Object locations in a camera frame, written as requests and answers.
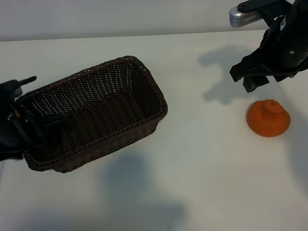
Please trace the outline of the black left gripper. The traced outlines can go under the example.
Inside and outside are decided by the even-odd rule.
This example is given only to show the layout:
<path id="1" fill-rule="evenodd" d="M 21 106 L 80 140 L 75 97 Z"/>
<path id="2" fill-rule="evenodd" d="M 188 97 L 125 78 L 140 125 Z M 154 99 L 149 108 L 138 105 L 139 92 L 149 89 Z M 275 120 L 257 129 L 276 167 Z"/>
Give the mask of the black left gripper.
<path id="1" fill-rule="evenodd" d="M 0 159 L 23 159 L 30 148 L 45 145 L 42 128 L 52 128 L 63 120 L 61 115 L 27 115 L 16 104 L 23 92 L 21 86 L 37 79 L 32 76 L 23 80 L 9 80 L 0 84 Z"/>

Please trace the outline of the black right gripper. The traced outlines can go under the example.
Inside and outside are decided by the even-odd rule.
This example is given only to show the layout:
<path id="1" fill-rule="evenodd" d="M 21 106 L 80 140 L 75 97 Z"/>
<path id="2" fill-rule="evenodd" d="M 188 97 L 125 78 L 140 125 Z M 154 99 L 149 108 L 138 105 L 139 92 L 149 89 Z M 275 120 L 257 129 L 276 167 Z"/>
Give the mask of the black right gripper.
<path id="1" fill-rule="evenodd" d="M 264 33 L 256 54 L 245 56 L 230 74 L 235 82 L 244 77 L 250 93 L 269 83 L 293 77 L 308 68 L 308 6 L 306 4 L 257 4 L 269 29 Z"/>

